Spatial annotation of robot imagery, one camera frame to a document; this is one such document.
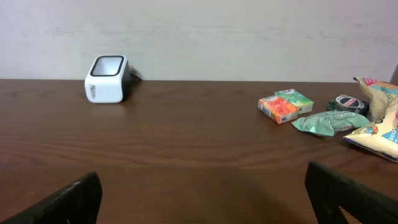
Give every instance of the orange box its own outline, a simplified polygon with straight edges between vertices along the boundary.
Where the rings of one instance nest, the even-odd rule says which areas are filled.
[[[275,95],[260,99],[258,107],[278,124],[296,119],[299,114],[298,107]]]

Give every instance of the wooden table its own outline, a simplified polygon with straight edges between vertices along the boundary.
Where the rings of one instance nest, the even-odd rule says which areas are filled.
[[[319,161],[398,198],[398,164],[278,125],[259,98],[295,88],[325,111],[355,83],[148,82],[96,105],[83,81],[0,81],[0,220],[97,171],[97,223],[316,223],[304,187]]]

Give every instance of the snack bag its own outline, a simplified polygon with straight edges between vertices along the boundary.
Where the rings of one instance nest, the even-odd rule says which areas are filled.
[[[366,116],[366,113],[369,111],[369,103],[353,98],[352,96],[340,95],[335,100],[329,100],[328,111],[334,110],[350,111]]]
[[[327,111],[292,122],[299,131],[320,136],[334,136],[336,132],[358,128],[368,123],[368,119],[363,115],[349,111]]]
[[[386,113],[388,104],[398,97],[398,86],[371,78],[355,77],[354,79],[370,99],[369,119],[371,121],[381,119]]]
[[[377,155],[398,162],[398,97],[387,107],[385,117],[377,119],[344,137]]]
[[[275,95],[298,107],[298,114],[311,112],[312,110],[313,102],[294,89],[278,91],[275,92]]]
[[[259,109],[281,124],[297,118],[299,109],[279,96],[268,96],[259,100]]]

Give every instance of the white box-shaped device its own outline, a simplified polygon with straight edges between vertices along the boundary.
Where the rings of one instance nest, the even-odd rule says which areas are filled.
[[[85,80],[86,96],[92,103],[119,103],[129,92],[129,82],[129,64],[125,56],[99,56]]]

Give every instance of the small box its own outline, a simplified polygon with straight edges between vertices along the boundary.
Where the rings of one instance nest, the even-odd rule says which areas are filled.
[[[298,114],[308,113],[312,111],[313,102],[294,89],[275,92],[275,95],[289,101],[298,107]]]
[[[258,107],[278,124],[296,119],[299,114],[296,106],[275,95],[260,99]]]

